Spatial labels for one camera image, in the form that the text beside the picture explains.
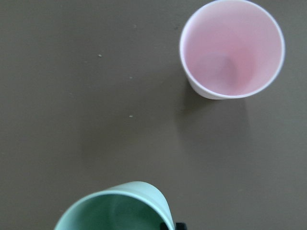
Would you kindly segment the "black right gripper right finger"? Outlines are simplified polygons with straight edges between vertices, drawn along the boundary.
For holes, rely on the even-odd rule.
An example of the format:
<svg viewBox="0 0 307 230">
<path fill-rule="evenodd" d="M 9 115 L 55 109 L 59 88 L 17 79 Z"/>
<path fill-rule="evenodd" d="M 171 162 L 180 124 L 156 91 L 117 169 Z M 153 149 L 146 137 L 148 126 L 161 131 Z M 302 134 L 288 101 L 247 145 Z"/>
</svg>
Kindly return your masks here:
<svg viewBox="0 0 307 230">
<path fill-rule="evenodd" d="M 175 230 L 186 230 L 186 224 L 184 222 L 177 222 Z"/>
</svg>

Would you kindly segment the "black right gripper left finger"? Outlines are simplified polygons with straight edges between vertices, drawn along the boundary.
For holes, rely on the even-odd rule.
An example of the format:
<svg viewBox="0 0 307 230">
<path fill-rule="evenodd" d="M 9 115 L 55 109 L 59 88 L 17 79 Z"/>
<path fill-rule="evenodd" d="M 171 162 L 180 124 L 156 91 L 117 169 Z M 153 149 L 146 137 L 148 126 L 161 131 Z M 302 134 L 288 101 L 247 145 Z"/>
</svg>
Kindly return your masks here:
<svg viewBox="0 0 307 230">
<path fill-rule="evenodd" d="M 160 230 L 168 230 L 168 227 L 164 222 L 160 224 Z"/>
</svg>

